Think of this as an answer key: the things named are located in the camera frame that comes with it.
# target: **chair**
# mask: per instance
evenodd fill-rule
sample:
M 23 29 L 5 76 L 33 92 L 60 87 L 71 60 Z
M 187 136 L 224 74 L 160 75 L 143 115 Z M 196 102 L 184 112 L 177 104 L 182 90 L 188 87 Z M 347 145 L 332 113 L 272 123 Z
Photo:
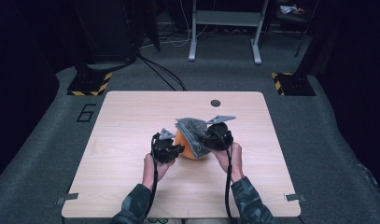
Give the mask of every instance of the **chair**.
M 295 57 L 298 56 L 298 53 L 300 52 L 301 46 L 303 45 L 303 41 L 306 37 L 306 34 L 309 30 L 309 26 L 311 24 L 312 19 L 314 18 L 315 12 L 317 10 L 317 6 L 320 0 L 316 0 L 316 2 L 312 6 L 303 6 L 297 4 L 298 8 L 302 8 L 304 10 L 304 13 L 302 14 L 294 14 L 292 12 L 283 14 L 280 11 L 280 6 L 291 6 L 295 4 L 294 2 L 288 1 L 288 0 L 275 0 L 275 3 L 273 4 L 272 10 L 270 10 L 271 15 L 269 16 L 268 21 L 265 24 L 265 28 L 263 31 L 262 39 L 260 40 L 259 47 L 262 48 L 265 36 L 268 32 L 268 29 L 271 25 L 271 21 L 278 20 L 294 25 L 298 25 L 299 28 L 302 29 L 301 35 L 300 35 L 300 45 L 297 48 L 297 52 L 295 53 Z

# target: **gray cloth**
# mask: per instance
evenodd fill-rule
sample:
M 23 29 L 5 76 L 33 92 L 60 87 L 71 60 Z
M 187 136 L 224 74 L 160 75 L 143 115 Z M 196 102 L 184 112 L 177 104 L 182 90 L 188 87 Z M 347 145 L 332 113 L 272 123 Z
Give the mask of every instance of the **gray cloth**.
M 177 119 L 176 127 L 183 133 L 184 137 L 186 137 L 196 159 L 200 159 L 210 152 L 202 142 L 202 139 L 207 137 L 206 121 L 192 118 Z

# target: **hand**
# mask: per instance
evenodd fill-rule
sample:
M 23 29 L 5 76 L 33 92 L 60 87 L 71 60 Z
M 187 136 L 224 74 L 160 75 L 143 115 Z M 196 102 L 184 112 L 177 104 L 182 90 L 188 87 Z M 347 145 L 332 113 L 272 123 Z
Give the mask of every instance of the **hand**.
M 160 181 L 166 174 L 169 167 L 171 167 L 176 160 L 169 161 L 167 163 L 160 163 L 157 161 L 158 181 Z M 154 161 L 151 154 L 147 154 L 144 158 L 144 170 L 143 170 L 143 182 L 142 184 L 146 188 L 152 190 L 154 185 Z
M 228 155 L 226 151 L 219 151 L 209 148 L 210 152 L 213 153 L 222 170 L 227 173 L 228 172 Z M 231 154 L 231 165 L 232 165 L 232 173 L 231 173 L 231 181 L 235 183 L 236 181 L 242 179 L 245 175 L 242 170 L 242 147 L 233 142 L 232 145 L 228 148 L 228 151 Z

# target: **sleeve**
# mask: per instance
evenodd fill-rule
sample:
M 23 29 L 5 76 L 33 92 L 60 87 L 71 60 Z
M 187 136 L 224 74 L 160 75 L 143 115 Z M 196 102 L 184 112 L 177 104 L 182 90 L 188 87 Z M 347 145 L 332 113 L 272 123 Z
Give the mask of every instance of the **sleeve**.
M 122 202 L 121 210 L 112 217 L 109 224 L 144 223 L 151 191 L 138 184 Z
M 231 185 L 240 214 L 240 223 L 275 223 L 271 211 L 262 203 L 259 193 L 245 176 Z

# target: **gray carpet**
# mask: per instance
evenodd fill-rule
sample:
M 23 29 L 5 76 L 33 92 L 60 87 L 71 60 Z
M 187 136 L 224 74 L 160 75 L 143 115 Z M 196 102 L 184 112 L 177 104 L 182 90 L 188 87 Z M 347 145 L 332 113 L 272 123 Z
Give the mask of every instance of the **gray carpet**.
M 315 97 L 277 94 L 271 73 L 296 70 L 305 52 L 303 49 L 298 58 L 293 57 L 299 39 L 268 35 L 260 51 L 262 65 L 257 66 L 252 59 L 250 37 L 225 35 L 200 40 L 193 63 L 188 61 L 190 43 L 181 48 L 162 44 L 161 52 L 148 47 L 141 49 L 141 53 L 177 74 L 188 91 L 260 91 L 264 94 L 294 188 L 307 198 L 301 203 L 305 223 L 380 223 L 380 193 L 337 130 L 329 100 L 316 78 L 309 77 Z M 62 206 L 55 202 L 70 186 L 106 96 L 106 93 L 102 96 L 66 95 L 75 74 L 74 68 L 57 74 L 61 87 L 55 101 L 0 176 L 0 224 L 62 223 Z M 172 79 L 164 76 L 180 90 Z M 170 90 L 140 60 L 114 72 L 106 89 Z M 87 107 L 94 110 L 91 122 L 76 122 L 86 104 L 95 104 Z M 301 223 L 297 218 L 279 218 L 278 221 Z

